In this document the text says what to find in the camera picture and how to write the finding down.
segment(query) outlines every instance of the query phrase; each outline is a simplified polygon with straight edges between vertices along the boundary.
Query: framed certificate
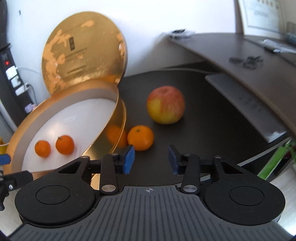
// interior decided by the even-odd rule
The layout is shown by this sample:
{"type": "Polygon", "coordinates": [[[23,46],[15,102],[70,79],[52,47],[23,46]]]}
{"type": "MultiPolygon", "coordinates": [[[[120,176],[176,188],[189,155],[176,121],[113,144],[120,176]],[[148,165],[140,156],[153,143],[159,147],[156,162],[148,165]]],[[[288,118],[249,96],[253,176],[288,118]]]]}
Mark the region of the framed certificate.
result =
{"type": "Polygon", "coordinates": [[[245,35],[280,39],[285,33],[280,0],[238,0],[245,35]]]}

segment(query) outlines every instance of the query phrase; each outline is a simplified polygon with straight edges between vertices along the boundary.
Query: black rotating disc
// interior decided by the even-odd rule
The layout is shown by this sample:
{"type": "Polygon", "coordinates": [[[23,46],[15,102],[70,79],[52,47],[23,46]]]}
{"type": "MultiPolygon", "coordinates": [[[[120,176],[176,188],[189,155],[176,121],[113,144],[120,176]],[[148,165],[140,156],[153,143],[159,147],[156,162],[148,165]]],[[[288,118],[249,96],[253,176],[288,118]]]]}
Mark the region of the black rotating disc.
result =
{"type": "Polygon", "coordinates": [[[285,207],[282,192],[253,175],[225,175],[209,186],[205,204],[216,216],[240,225],[259,225],[279,219],[285,207]]]}
{"type": "Polygon", "coordinates": [[[25,221],[41,226],[63,225],[84,216],[94,205],[93,188],[73,174],[57,172],[20,189],[15,206],[25,221]]]}

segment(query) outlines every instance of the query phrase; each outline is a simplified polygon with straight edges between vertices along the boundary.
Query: gray ribbed plate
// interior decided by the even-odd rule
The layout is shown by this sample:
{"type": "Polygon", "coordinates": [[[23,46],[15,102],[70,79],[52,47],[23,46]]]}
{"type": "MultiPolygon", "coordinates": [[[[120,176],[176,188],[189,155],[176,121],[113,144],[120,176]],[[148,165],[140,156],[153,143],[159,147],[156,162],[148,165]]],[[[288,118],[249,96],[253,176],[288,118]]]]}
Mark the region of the gray ribbed plate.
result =
{"type": "Polygon", "coordinates": [[[11,236],[17,241],[70,240],[289,240],[292,236],[275,222],[258,226],[228,223],[210,213],[198,196],[175,186],[125,187],[101,198],[84,220],[63,228],[22,225],[11,236]]]}

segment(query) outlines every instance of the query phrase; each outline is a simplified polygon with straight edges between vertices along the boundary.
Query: crosshair logo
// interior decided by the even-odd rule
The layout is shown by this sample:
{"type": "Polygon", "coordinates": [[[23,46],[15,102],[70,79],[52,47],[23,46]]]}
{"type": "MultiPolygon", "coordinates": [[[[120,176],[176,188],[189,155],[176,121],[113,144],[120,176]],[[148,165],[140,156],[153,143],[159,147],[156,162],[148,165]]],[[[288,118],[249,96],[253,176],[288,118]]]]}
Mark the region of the crosshair logo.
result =
{"type": "Polygon", "coordinates": [[[154,191],[154,189],[152,189],[152,188],[147,188],[145,191],[151,193],[151,192],[154,191]]]}

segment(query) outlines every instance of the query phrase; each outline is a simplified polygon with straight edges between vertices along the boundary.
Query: white wall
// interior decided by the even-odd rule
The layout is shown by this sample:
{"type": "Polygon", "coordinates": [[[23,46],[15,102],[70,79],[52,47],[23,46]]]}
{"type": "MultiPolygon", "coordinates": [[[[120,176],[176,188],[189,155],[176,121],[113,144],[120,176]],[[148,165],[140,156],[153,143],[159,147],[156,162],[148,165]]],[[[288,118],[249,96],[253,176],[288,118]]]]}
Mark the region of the white wall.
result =
{"type": "MultiPolygon", "coordinates": [[[[235,1],[7,0],[8,41],[17,66],[41,72],[44,44],[55,26],[76,12],[100,12],[121,29],[128,46],[126,76],[133,75],[200,60],[168,42],[162,34],[165,31],[241,31],[240,19],[236,22],[235,18],[235,1]]],[[[20,69],[20,74],[34,86],[38,102],[49,96],[40,75],[25,69],[20,69]]]]}
{"type": "Polygon", "coordinates": [[[282,0],[287,22],[296,23],[296,0],[282,0]]]}

